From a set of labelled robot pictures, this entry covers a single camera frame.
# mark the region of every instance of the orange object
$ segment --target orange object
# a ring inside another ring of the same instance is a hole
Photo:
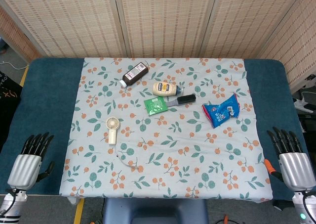
[[[228,216],[227,215],[224,216],[224,224],[228,224]]]
[[[271,175],[271,173],[275,172],[276,170],[273,168],[273,166],[271,165],[270,161],[265,159],[264,160],[264,164],[269,172],[269,174]]]

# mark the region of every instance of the white fan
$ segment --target white fan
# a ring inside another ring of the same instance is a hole
[[[109,129],[109,144],[115,145],[117,143],[117,129],[119,128],[119,119],[116,117],[109,117],[106,120],[106,125]]]

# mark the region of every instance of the white bottle cap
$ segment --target white bottle cap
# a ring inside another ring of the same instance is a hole
[[[120,80],[119,82],[121,83],[122,87],[124,87],[124,88],[127,87],[127,84],[125,83],[125,81]]]

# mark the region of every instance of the woven screen panel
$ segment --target woven screen panel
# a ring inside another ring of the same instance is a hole
[[[293,0],[219,0],[202,57],[251,58]]]
[[[316,67],[316,0],[299,0],[288,14],[260,58],[281,61],[291,85]]]
[[[209,1],[122,0],[132,57],[194,56]]]
[[[48,56],[122,56],[109,0],[5,0]]]
[[[2,7],[0,7],[0,19],[0,35],[27,62],[42,56]]]

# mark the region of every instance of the sauce bottle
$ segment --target sauce bottle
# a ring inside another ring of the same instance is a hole
[[[142,62],[140,62],[127,73],[125,73],[122,80],[120,80],[119,82],[121,83],[122,87],[125,88],[127,86],[131,86],[132,84],[134,84],[146,73],[148,73],[148,67],[146,67]]]
[[[167,82],[156,82],[153,85],[153,94],[159,96],[179,95],[182,93],[182,88]]]

